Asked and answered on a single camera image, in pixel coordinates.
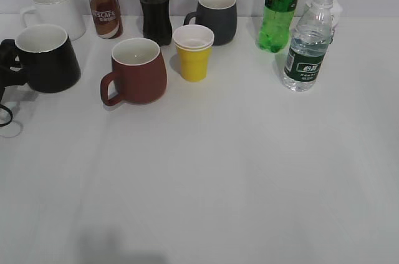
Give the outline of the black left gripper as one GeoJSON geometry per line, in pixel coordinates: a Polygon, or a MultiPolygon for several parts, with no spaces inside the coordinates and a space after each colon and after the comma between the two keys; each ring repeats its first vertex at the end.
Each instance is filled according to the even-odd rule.
{"type": "Polygon", "coordinates": [[[16,60],[17,57],[15,40],[3,40],[1,42],[1,99],[6,87],[23,86],[27,83],[26,71],[16,60]]]}

